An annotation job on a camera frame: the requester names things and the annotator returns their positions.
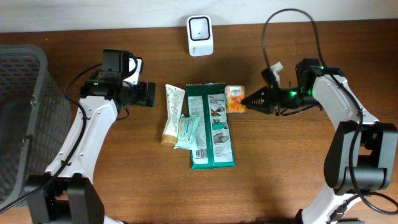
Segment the orange tissue pack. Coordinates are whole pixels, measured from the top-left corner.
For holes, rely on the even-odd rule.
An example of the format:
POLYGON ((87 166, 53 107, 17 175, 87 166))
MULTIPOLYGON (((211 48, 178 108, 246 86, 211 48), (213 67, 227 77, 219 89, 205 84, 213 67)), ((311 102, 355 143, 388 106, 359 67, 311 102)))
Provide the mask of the orange tissue pack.
POLYGON ((245 98, 244 86, 227 85, 225 96, 227 113, 244 113, 246 111, 246 107, 241 103, 245 98))

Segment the white cream tube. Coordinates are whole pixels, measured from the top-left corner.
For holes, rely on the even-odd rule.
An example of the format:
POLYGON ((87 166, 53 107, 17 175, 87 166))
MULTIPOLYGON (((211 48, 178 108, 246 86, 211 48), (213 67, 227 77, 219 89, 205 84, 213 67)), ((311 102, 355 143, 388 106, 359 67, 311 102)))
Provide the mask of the white cream tube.
POLYGON ((165 85, 167 100, 167 121, 162 133, 161 144, 174 147, 177 143, 178 122, 182 113, 185 90, 165 85))

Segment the green glove package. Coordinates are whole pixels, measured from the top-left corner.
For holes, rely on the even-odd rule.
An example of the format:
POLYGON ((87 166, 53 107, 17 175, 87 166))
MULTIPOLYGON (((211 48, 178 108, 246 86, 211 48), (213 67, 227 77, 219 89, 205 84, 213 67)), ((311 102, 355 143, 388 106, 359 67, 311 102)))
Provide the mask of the green glove package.
POLYGON ((192 169, 205 170, 236 165, 226 113, 224 83, 186 86, 187 109, 190 116, 200 116, 192 151, 192 169))

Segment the light green wipes pack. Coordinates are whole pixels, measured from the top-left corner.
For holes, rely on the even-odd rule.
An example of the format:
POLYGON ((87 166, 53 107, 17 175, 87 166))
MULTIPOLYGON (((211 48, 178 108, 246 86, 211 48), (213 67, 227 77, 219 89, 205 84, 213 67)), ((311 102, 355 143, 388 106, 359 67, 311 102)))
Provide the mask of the light green wipes pack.
POLYGON ((181 115, 178 121, 177 142, 174 149, 186 149, 196 151, 197 145, 197 129, 200 122, 200 115, 185 117, 181 115))

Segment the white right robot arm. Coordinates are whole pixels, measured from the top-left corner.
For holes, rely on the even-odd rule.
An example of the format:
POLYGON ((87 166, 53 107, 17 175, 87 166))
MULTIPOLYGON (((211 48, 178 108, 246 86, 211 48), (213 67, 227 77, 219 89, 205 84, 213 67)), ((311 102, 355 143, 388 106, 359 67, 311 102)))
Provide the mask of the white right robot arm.
POLYGON ((346 211, 368 197, 383 197, 391 183, 397 128, 382 123, 358 101, 337 67, 305 58, 295 67, 296 87, 281 88, 277 71, 267 68, 267 86, 242 104, 264 114, 290 116, 314 107, 326 111, 335 135, 326 155, 325 184, 314 201, 297 212, 294 223, 338 223, 346 211))

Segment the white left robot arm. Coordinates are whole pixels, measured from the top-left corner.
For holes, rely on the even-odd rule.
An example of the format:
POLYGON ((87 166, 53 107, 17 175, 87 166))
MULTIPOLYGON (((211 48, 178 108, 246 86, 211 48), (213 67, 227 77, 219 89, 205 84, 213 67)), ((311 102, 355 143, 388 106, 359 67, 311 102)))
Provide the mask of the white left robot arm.
POLYGON ((141 82, 144 61, 126 50, 103 50, 102 62, 80 87, 74 122, 44 174, 30 175, 25 189, 33 223, 116 223, 93 186, 104 139, 129 106, 153 107, 155 83, 141 82))

